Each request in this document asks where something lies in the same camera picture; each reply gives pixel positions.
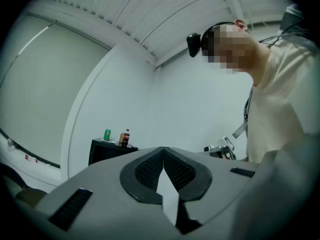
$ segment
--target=cream t-shirt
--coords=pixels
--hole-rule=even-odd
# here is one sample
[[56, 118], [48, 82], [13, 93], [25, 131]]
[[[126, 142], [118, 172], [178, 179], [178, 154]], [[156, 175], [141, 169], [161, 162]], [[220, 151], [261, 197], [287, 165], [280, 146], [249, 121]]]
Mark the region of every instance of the cream t-shirt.
[[307, 48], [285, 40], [271, 47], [261, 82], [252, 90], [247, 122], [249, 162], [260, 163], [266, 152], [302, 138], [304, 131], [288, 96], [315, 57]]

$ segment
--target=gray strap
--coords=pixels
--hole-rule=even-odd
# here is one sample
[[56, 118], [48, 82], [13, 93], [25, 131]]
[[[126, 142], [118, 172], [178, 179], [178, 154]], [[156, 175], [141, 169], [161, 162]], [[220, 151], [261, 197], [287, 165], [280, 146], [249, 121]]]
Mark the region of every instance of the gray strap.
[[232, 134], [232, 136], [237, 139], [247, 128], [247, 121], [244, 121], [241, 126], [235, 130], [235, 132]]

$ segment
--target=man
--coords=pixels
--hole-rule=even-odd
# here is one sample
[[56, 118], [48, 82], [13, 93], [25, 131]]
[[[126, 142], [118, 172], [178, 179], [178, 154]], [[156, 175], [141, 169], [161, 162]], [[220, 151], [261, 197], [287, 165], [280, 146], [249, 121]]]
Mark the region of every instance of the man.
[[[296, 20], [287, 29], [299, 22]], [[238, 19], [235, 23], [216, 24], [201, 38], [202, 55], [208, 62], [221, 63], [227, 69], [246, 72], [252, 77], [253, 87], [245, 108], [248, 113], [244, 124], [247, 125], [245, 161], [260, 163], [266, 152], [279, 150], [304, 134], [288, 96], [312, 66], [316, 54], [286, 40], [286, 35], [266, 46], [250, 36], [246, 24]]]

